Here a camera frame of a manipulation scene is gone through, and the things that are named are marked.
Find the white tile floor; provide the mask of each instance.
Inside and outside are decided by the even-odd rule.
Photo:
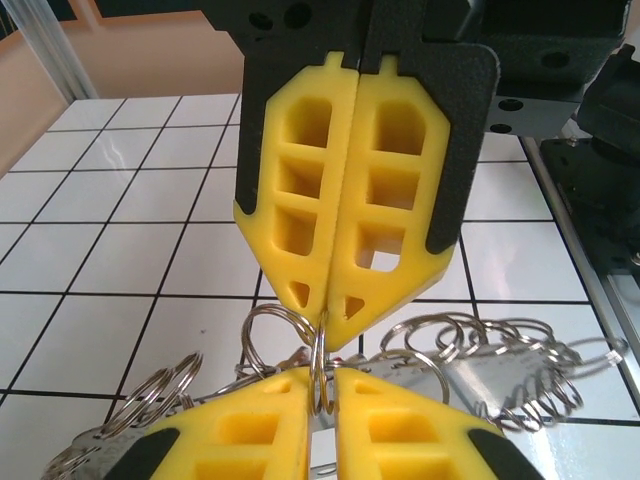
[[[233,223],[237,100],[76,102],[0,180],[0,477],[38,478],[193,350],[205,363],[192,393],[233,379],[240,322],[274,295]],[[446,310],[540,318],[565,341],[602,336],[518,140],[488,134],[480,162],[445,278],[366,332],[365,354],[397,321]],[[300,343],[273,319],[255,332],[268,361]],[[549,480],[636,478],[640,419],[620,372],[577,385],[574,423],[512,438]]]

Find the bunch of key rings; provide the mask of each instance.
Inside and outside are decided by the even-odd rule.
[[[278,365],[266,364],[251,340],[251,329],[259,316],[272,316],[288,322],[308,348],[301,347],[288,360]],[[503,430],[540,430],[569,416],[583,405],[580,393],[571,379],[583,378],[615,366],[623,360],[628,344],[622,339],[587,338],[562,343],[554,337],[553,329],[540,320],[507,318],[481,320],[473,315],[447,312],[421,315],[393,326],[380,342],[380,352],[367,359],[355,355],[342,360],[329,358],[325,348],[325,321],[320,318],[314,327],[306,318],[277,304],[264,304],[249,312],[241,329],[241,343],[245,363],[236,365],[237,380],[216,392],[192,398],[186,391],[202,366],[203,356],[196,352],[184,358],[174,368],[162,368],[139,385],[124,400],[122,407],[104,425],[82,433],[72,445],[56,456],[46,467],[41,480],[81,480],[74,476],[80,467],[100,454],[102,446],[118,441],[123,432],[130,432],[131,439],[122,441],[122,453],[156,421],[176,413],[237,391],[262,379],[296,367],[309,367],[309,404],[311,414],[331,414],[334,402],[329,383],[336,368],[349,367],[370,373],[382,363],[390,363],[391,369],[416,367],[422,373],[432,373],[442,390],[441,401],[449,403],[450,387],[443,368],[454,361],[470,358],[492,357],[519,352],[537,351],[545,359],[545,368],[535,376],[531,388],[520,388],[518,408],[503,407],[498,415],[490,415],[485,402],[476,402],[475,415],[484,418]],[[432,325],[444,325],[436,337],[437,350],[427,352],[412,343],[418,331]],[[525,335],[523,332],[538,335]],[[489,334],[496,333],[497,340],[489,341]],[[404,335],[404,348],[389,349],[392,340]],[[576,347],[604,342],[606,354],[583,360]]]

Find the wall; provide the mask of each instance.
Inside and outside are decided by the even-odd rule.
[[[88,27],[67,35],[100,96],[240,91],[240,51],[200,12],[102,19],[93,0],[74,3]]]
[[[0,176],[47,129],[66,103],[36,56],[13,33],[0,48]]]

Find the keychain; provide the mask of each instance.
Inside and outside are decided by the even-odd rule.
[[[287,321],[306,346],[278,365],[266,364],[250,335],[253,322],[262,315]],[[436,335],[437,349],[421,351],[412,343],[412,336],[435,324],[444,324]],[[543,335],[524,335],[527,330]],[[389,349],[391,341],[402,334],[404,348]],[[497,340],[490,341],[494,334]],[[403,387],[420,398],[451,404],[501,430],[537,431],[582,406],[580,393],[570,379],[617,365],[628,349],[621,339],[564,344],[554,337],[549,325],[539,320],[489,321],[457,312],[418,316],[395,325],[382,338],[381,351],[370,359],[363,355],[345,360],[329,358],[323,341],[322,322],[316,332],[304,317],[280,305],[260,305],[251,310],[241,329],[246,363],[236,366],[235,382],[192,399],[187,389],[200,370],[202,354],[193,353],[175,368],[158,370],[127,397],[105,425],[78,435],[49,463],[41,480],[111,480],[109,472],[155,425],[283,372],[301,369],[308,371],[307,404],[315,430],[335,425],[336,373],[345,369],[384,380],[393,388]],[[605,342],[611,349],[601,357],[582,360],[575,348],[593,342]],[[331,471],[332,466],[324,467]],[[318,472],[311,475],[320,478]]]

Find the yellow plastic part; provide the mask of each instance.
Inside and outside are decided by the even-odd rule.
[[[234,207],[282,304],[314,325],[329,312],[329,351],[437,282],[453,253],[425,247],[449,121],[395,57],[360,76],[342,56],[267,102],[257,208]],[[397,265],[378,268],[381,253]]]
[[[340,480],[496,480],[467,437],[495,427],[357,370],[335,375]]]
[[[306,67],[267,103],[255,213],[240,230],[280,302],[317,322],[326,308],[333,238],[359,74],[342,53]]]
[[[302,480],[309,471],[309,369],[263,380],[159,422],[180,436],[151,480]]]
[[[396,71],[384,57],[358,86],[329,275],[330,351],[440,280],[453,254],[425,247],[450,124],[418,80]],[[394,255],[377,269],[380,254]]]

